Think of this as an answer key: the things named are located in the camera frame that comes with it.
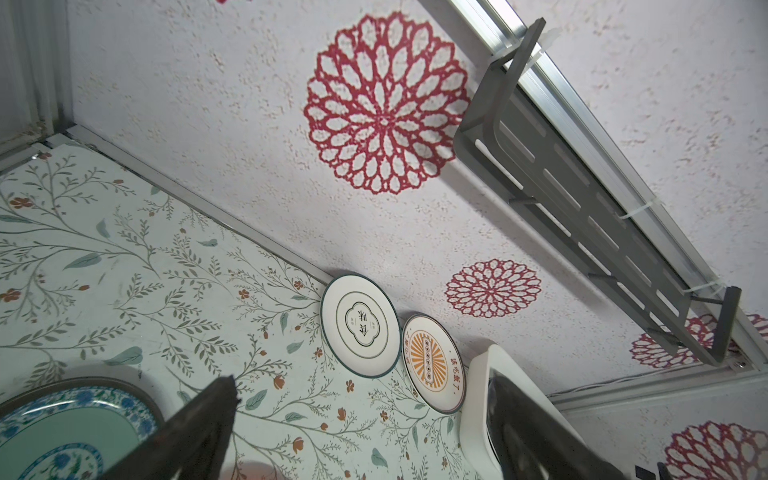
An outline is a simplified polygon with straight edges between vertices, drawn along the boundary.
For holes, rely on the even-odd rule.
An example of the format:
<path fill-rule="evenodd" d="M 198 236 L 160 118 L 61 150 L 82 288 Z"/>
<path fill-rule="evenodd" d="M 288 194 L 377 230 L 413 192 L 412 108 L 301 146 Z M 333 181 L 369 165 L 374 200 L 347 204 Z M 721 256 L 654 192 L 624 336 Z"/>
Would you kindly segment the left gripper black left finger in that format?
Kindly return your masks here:
<path fill-rule="evenodd" d="M 217 479 L 239 404 L 232 376 L 211 382 L 103 479 Z"/>

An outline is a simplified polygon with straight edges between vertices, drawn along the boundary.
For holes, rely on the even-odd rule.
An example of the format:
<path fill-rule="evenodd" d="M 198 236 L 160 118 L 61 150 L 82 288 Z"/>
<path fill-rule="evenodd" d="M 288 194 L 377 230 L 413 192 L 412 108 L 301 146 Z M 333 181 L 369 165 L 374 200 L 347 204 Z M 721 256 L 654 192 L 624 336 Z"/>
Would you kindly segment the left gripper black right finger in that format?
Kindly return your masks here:
<path fill-rule="evenodd" d="M 505 479 L 622 479 L 511 380 L 488 384 L 487 426 Z"/>

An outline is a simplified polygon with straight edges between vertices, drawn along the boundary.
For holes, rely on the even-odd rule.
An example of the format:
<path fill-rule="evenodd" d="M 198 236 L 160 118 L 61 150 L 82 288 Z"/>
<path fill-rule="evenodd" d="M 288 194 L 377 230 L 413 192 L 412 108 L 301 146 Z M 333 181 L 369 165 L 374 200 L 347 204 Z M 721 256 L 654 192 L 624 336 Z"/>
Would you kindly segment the teal patterned plate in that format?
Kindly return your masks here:
<path fill-rule="evenodd" d="M 138 387 L 67 379 L 1 404 L 3 479 L 97 479 L 164 423 Z"/>

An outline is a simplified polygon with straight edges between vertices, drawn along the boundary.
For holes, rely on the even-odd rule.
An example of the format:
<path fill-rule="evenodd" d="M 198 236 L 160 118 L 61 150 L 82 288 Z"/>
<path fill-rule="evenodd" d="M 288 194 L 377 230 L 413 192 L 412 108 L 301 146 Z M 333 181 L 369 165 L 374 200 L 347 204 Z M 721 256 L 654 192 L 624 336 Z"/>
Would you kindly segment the orange sunburst plate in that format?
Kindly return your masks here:
<path fill-rule="evenodd" d="M 456 343 L 435 319 L 418 314 L 403 327 L 406 371 L 424 402 L 441 414 L 453 414 L 464 403 L 466 374 Z"/>

